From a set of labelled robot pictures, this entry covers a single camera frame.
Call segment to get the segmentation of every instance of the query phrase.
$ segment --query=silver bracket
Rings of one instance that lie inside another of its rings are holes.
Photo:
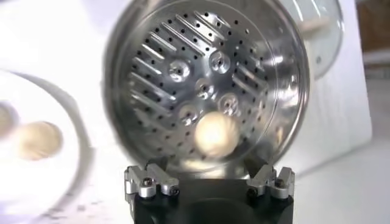
[[[271,195],[274,198],[286,199],[294,196],[295,173],[291,168],[283,167],[277,179],[271,184]]]
[[[138,166],[129,166],[124,172],[126,201],[130,195],[138,193],[142,198],[151,198],[156,194],[156,183],[146,171]]]
[[[158,165],[150,164],[146,167],[146,170],[150,177],[161,186],[162,194],[174,196],[179,193],[179,180],[169,176]]]
[[[294,196],[295,173],[291,168],[283,167],[276,177],[276,170],[270,165],[264,165],[253,179],[247,180],[250,196],[259,197],[269,188],[271,196],[286,199]]]
[[[138,166],[129,166],[124,172],[125,196],[128,203],[132,202],[135,194],[142,198],[156,195],[156,185],[161,186],[162,194],[175,196],[179,194],[179,180],[170,177],[156,164],[150,164],[146,170]]]
[[[266,192],[266,187],[276,178],[276,170],[270,165],[264,165],[253,179],[246,181],[249,192],[256,197],[262,196]]]

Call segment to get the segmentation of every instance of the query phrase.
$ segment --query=blurred dough ball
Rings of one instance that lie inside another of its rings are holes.
[[[206,114],[196,125],[195,144],[205,155],[221,158],[231,154],[238,144],[239,126],[221,112]]]
[[[0,104],[0,139],[5,137],[15,125],[12,111],[5,105]]]
[[[20,127],[16,131],[16,141],[22,159],[39,160],[60,150],[62,135],[55,125],[41,121]]]

